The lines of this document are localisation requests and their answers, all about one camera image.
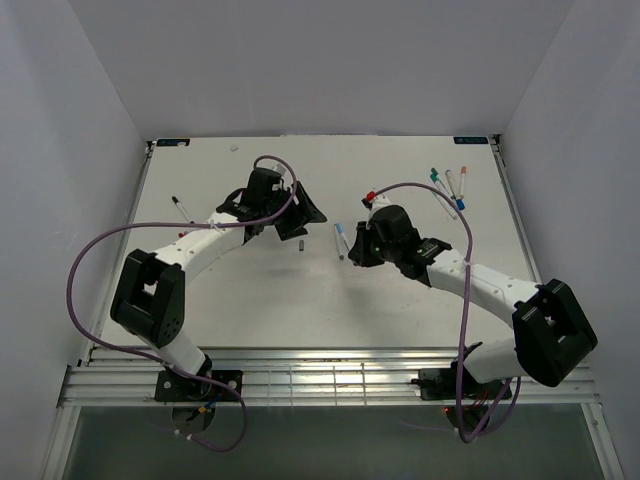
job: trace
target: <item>small black object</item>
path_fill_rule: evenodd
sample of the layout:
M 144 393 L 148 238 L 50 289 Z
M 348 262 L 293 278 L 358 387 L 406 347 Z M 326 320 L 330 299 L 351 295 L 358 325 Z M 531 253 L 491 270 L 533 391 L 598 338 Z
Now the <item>small black object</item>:
M 512 319 L 518 362 L 547 387 L 557 386 L 598 345 L 571 288 L 555 278 L 518 302 Z
M 487 137 L 453 137 L 456 145 L 489 145 Z
M 190 143 L 189 138 L 159 138 L 156 147 L 188 147 Z
M 151 294 L 145 285 L 156 285 Z M 111 318 L 126 330 L 162 348 L 173 341 L 184 323 L 185 276 L 180 265 L 168 265 L 155 253 L 140 249 L 124 261 Z
M 451 245 L 437 238 L 420 238 L 405 209 L 389 205 L 376 211 L 368 224 L 358 223 L 348 257 L 360 267 L 391 262 L 405 277 L 431 286 L 427 266 L 445 250 L 451 250 Z
M 486 405 L 482 405 L 479 407 L 463 407 L 462 408 L 462 423 L 464 424 L 464 430 L 466 432 L 475 430 L 475 428 L 482 420 L 482 417 L 489 410 L 489 407 Z M 453 425 L 455 428 L 460 428 L 458 424 L 458 414 L 456 413 L 455 407 L 446 407 L 444 409 L 445 414 L 447 415 L 447 420 L 449 423 Z M 484 431 L 489 426 L 489 421 L 491 419 L 487 419 L 485 424 L 482 426 L 480 431 Z
M 203 413 L 200 413 L 197 407 L 173 407 L 171 409 L 171 422 L 174 428 L 177 428 L 183 434 L 196 435 L 204 432 L 209 428 L 215 416 L 215 406 Z
M 207 376 L 218 382 L 229 384 L 236 382 L 234 390 L 238 394 L 242 394 L 242 371 L 241 370 L 213 370 L 204 372 L 201 369 L 199 376 Z M 206 403 L 218 397 L 218 402 L 237 402 L 238 399 L 231 395 L 226 389 L 211 386 L 208 383 L 198 382 L 165 369 L 158 374 L 156 381 L 156 391 L 153 399 L 156 402 L 174 403 L 174 402 L 202 402 Z
M 456 368 L 423 368 L 418 371 L 418 378 L 411 380 L 413 385 L 420 387 L 420 398 L 424 401 L 454 400 L 456 398 Z M 487 400 L 498 396 L 504 383 L 493 380 L 489 383 L 478 383 L 466 371 L 462 376 L 462 392 L 464 398 L 482 398 L 487 394 Z M 505 392 L 504 400 L 511 398 L 511 387 Z

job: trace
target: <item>pen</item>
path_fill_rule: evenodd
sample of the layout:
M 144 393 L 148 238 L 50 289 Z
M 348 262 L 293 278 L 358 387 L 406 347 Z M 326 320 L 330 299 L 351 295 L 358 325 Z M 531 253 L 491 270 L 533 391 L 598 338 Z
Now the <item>pen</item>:
M 193 218 L 191 218 L 191 215 L 189 215 L 189 212 L 187 212 L 187 210 L 182 206 L 182 204 L 178 200 L 178 197 L 175 197 L 175 196 L 171 197 L 171 200 L 173 200 L 173 203 L 175 203 L 176 207 L 178 208 L 178 210 L 180 210 L 180 213 L 182 214 L 182 216 L 185 218 L 187 222 L 196 223 L 193 221 Z
M 460 169 L 460 188 L 458 189 L 458 196 L 460 198 L 464 198 L 464 183 L 467 178 L 467 167 L 462 167 Z
M 342 239 L 340 238 L 340 233 L 338 232 L 338 228 L 336 225 L 333 226 L 333 239 L 336 242 L 336 250 L 338 252 L 338 258 L 340 260 L 344 260 L 344 251 L 342 245 Z
M 442 180 L 440 180 L 440 177 L 438 177 L 437 174 L 435 173 L 431 174 L 431 181 L 435 184 L 436 187 L 438 187 L 438 190 L 440 190 L 442 193 L 444 193 L 447 197 L 449 197 L 455 202 L 455 198 L 453 194 L 449 191 L 447 186 L 444 183 L 442 183 Z
M 444 193 L 446 195 L 446 193 L 442 191 L 440 186 L 435 181 L 433 181 L 433 184 L 436 186 L 438 191 L 440 191 L 440 192 L 442 192 L 442 193 Z M 451 218 L 453 218 L 454 220 L 457 220 L 458 219 L 458 215 L 456 215 L 456 212 L 451 208 L 451 205 L 449 205 L 445 201 L 445 199 L 442 198 L 440 195 L 438 195 L 438 194 L 436 194 L 434 192 L 431 192 L 431 193 L 433 193 L 433 196 L 436 197 L 436 200 L 438 200 L 438 202 L 440 202 L 440 205 L 442 205 L 442 208 L 444 208 L 444 211 L 447 212 Z
M 454 202 L 456 202 L 456 205 L 458 206 L 458 210 L 464 210 L 464 202 L 462 201 L 462 199 L 460 198 L 460 195 L 458 194 L 458 188 L 456 187 L 456 182 L 453 178 L 453 173 L 451 172 L 451 170 L 447 170 L 446 172 L 444 172 L 445 176 L 447 177 L 447 183 L 449 184 L 449 188 L 451 188 L 451 193 L 453 193 L 453 197 L 451 197 L 453 199 Z
M 347 239 L 347 235 L 344 233 L 344 228 L 342 228 L 341 223 L 336 223 L 336 231 L 338 232 L 338 235 L 340 235 L 340 238 L 342 239 L 342 242 L 344 243 L 344 246 L 347 249 L 347 252 L 351 250 L 351 246 L 349 245 L 349 240 Z

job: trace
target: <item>white tabletop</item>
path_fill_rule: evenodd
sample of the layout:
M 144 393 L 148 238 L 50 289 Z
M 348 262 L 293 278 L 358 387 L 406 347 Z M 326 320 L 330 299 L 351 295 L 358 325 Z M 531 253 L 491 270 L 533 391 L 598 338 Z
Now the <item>white tabletop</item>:
M 203 347 L 438 347 L 457 345 L 462 301 L 404 278 L 392 265 L 365 269 L 340 261 L 333 224 L 353 241 L 368 211 L 360 199 L 372 188 L 402 181 L 429 183 L 431 167 L 444 178 L 467 166 L 464 214 L 474 235 L 473 261 L 529 279 L 505 191 L 489 145 L 456 145 L 452 137 L 292 136 L 198 138 L 189 146 L 156 147 L 135 222 L 182 221 L 177 196 L 196 221 L 244 187 L 253 160 L 287 160 L 326 224 L 309 225 L 304 252 L 298 238 L 280 242 L 268 228 L 200 274 L 187 289 L 185 328 Z M 464 252 L 462 225 L 421 189 L 390 192 L 423 237 Z M 135 230 L 126 252 L 151 251 L 177 238 L 176 229 Z M 472 307 L 467 343 L 512 335 L 492 315 Z M 102 338 L 142 342 L 110 319 Z

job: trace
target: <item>white wall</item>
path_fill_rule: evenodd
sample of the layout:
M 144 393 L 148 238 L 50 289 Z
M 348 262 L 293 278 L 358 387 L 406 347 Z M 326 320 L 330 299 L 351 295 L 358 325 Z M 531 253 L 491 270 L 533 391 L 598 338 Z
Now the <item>white wall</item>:
M 572 0 L 70 0 L 145 139 L 502 132 Z
M 144 143 L 66 0 L 0 0 L 0 476 L 38 475 L 67 363 L 74 255 L 121 223 Z M 93 312 L 113 244 L 77 289 Z
M 576 0 L 504 135 L 509 178 L 544 278 L 579 295 L 600 345 L 604 413 L 640 477 L 640 4 Z

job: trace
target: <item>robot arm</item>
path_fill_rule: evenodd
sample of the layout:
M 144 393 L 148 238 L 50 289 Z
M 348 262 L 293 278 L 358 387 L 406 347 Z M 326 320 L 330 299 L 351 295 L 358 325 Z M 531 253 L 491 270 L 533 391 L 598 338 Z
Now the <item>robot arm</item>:
M 207 223 L 212 225 L 211 229 L 191 231 L 153 252 L 139 249 L 131 252 L 116 288 L 111 318 L 143 340 L 169 366 L 206 376 L 211 361 L 183 330 L 185 289 L 215 260 L 264 230 L 267 225 L 263 223 L 236 228 L 215 225 L 250 222 L 276 213 L 291 195 L 283 187 L 282 173 L 277 168 L 255 168 L 247 187 L 232 192 L 210 216 Z M 281 240 L 288 240 L 305 235 L 307 223 L 326 221 L 297 182 L 294 201 L 269 225 L 275 226 Z M 181 383 L 182 392 L 191 393 L 193 398 L 200 396 L 202 385 L 198 382 L 174 380 Z
M 364 203 L 371 212 L 358 223 L 349 252 L 355 265 L 391 262 L 410 279 L 464 296 L 466 262 L 458 251 L 421 238 L 406 211 L 383 195 Z M 477 384 L 529 375 L 555 387 L 597 345 L 571 289 L 559 280 L 537 285 L 472 264 L 471 301 L 514 331 L 512 339 L 467 349 L 464 367 Z

